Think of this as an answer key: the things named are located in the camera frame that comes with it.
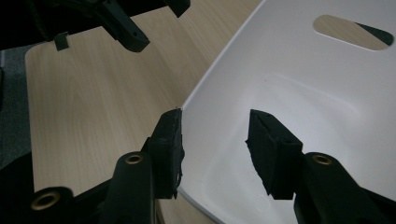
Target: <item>wooden table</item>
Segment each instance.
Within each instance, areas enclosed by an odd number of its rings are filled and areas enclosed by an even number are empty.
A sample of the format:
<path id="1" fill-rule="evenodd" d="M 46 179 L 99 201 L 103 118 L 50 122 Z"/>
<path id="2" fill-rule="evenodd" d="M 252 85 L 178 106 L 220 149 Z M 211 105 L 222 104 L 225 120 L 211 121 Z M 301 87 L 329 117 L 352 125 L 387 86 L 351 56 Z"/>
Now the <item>wooden table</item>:
<path id="1" fill-rule="evenodd" d="M 103 28 L 26 54 L 35 190 L 75 195 L 108 180 L 140 150 L 163 112 L 181 107 L 260 0 L 199 0 L 177 19 L 168 7 L 133 17 L 151 43 L 125 50 Z M 159 201 L 166 223 L 211 223 L 182 197 Z"/>

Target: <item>gray carpet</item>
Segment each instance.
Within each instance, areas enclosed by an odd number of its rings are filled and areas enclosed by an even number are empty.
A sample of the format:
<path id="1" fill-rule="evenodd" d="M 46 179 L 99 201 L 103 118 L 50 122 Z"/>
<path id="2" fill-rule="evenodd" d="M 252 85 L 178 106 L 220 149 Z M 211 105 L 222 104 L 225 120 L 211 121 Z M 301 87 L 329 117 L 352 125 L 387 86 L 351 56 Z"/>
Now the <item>gray carpet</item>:
<path id="1" fill-rule="evenodd" d="M 24 55 L 32 46 L 6 49 L 0 111 L 0 169 L 31 151 Z"/>

